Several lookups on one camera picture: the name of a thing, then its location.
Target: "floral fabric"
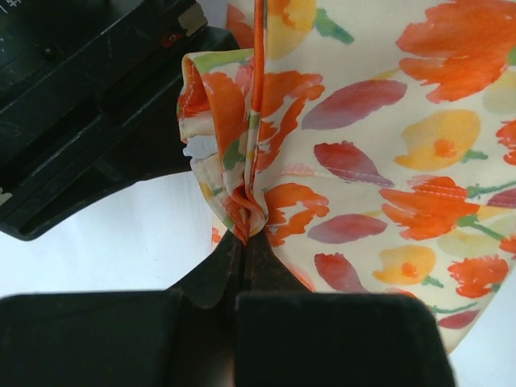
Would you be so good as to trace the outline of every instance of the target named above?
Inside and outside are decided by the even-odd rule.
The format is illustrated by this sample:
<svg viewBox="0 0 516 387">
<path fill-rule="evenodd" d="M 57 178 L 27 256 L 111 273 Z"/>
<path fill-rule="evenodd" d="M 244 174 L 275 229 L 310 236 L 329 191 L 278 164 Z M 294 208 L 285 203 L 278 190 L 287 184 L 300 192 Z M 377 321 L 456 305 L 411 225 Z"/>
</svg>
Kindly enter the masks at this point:
<svg viewBox="0 0 516 387">
<path fill-rule="evenodd" d="M 206 200 L 313 291 L 425 302 L 448 351 L 516 263 L 516 3 L 230 1 L 178 117 Z M 214 242 L 223 233 L 214 226 Z"/>
</svg>

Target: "white surface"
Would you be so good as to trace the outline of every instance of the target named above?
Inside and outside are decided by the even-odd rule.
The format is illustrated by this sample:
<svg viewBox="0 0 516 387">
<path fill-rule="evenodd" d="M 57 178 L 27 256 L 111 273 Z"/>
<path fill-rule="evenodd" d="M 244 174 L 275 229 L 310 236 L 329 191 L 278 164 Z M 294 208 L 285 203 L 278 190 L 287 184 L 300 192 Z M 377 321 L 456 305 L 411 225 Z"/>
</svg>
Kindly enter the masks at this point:
<svg viewBox="0 0 516 387">
<path fill-rule="evenodd" d="M 212 25 L 223 26 L 226 1 L 198 1 Z M 0 296 L 163 289 L 206 256 L 210 232 L 211 212 L 191 173 L 139 183 L 34 242 L 0 235 Z M 516 386 L 515 294 L 513 273 L 452 354 L 459 387 Z"/>
<path fill-rule="evenodd" d="M 192 173 L 138 183 L 35 241 L 0 234 L 0 295 L 168 288 L 209 253 L 211 220 Z"/>
</svg>

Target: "floral print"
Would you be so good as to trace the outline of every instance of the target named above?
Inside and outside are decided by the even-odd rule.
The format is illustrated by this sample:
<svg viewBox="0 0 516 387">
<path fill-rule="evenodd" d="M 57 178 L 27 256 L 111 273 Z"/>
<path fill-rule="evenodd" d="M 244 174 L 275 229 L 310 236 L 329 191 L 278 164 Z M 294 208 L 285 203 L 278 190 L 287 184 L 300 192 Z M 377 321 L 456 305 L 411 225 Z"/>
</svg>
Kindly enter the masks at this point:
<svg viewBox="0 0 516 387">
<path fill-rule="evenodd" d="M 432 177 L 413 187 L 413 193 L 382 189 L 381 196 L 394 204 L 382 210 L 397 224 L 407 227 L 405 239 L 429 239 L 446 234 L 464 216 L 475 214 L 480 206 L 465 201 L 468 194 L 449 177 Z"/>
<path fill-rule="evenodd" d="M 383 270 L 373 272 L 378 280 L 390 285 L 415 285 L 434 282 L 428 275 L 435 266 L 435 253 L 430 248 L 408 245 L 380 253 Z"/>
<path fill-rule="evenodd" d="M 509 149 L 503 159 L 507 164 L 516 165 L 516 119 L 506 123 L 498 132 L 499 143 Z"/>
<path fill-rule="evenodd" d="M 499 256 L 466 258 L 448 268 L 460 286 L 456 292 L 467 298 L 479 298 L 496 291 L 509 272 L 509 265 Z"/>
<path fill-rule="evenodd" d="M 405 29 L 397 45 L 425 58 L 404 58 L 400 68 L 426 85 L 438 85 L 428 94 L 430 101 L 456 101 L 482 91 L 507 68 L 516 46 L 516 4 L 455 0 L 426 14 L 424 23 Z"/>
<path fill-rule="evenodd" d="M 438 3 L 230 0 L 253 48 L 187 55 L 178 118 L 217 144 L 214 245 L 265 229 L 308 289 L 417 298 L 452 350 L 516 265 L 516 3 Z"/>
</svg>

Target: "black device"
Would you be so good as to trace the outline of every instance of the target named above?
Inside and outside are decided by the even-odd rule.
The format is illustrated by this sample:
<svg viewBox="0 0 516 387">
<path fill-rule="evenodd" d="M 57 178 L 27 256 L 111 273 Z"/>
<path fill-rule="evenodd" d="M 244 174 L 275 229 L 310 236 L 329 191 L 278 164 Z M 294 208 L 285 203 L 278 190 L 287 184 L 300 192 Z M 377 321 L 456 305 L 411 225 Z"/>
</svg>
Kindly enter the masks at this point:
<svg viewBox="0 0 516 387">
<path fill-rule="evenodd" d="M 312 294 L 262 232 L 161 292 L 0 301 L 2 387 L 454 387 L 435 319 L 392 294 Z"/>
<path fill-rule="evenodd" d="M 0 0 L 0 231 L 30 240 L 137 181 L 189 170 L 187 52 L 237 48 L 194 0 Z"/>
</svg>

